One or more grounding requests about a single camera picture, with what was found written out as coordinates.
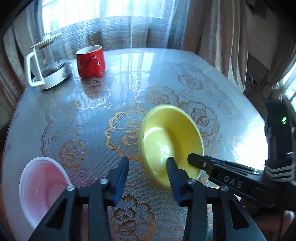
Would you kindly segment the person's right hand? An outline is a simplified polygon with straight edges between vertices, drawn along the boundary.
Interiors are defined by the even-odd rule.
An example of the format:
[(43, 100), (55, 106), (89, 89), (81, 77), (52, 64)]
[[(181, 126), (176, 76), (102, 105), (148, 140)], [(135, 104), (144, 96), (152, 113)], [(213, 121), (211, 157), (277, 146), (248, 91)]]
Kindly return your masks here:
[(280, 240), (295, 218), (295, 212), (292, 211), (264, 209), (243, 198), (240, 202), (247, 209), (266, 240)]

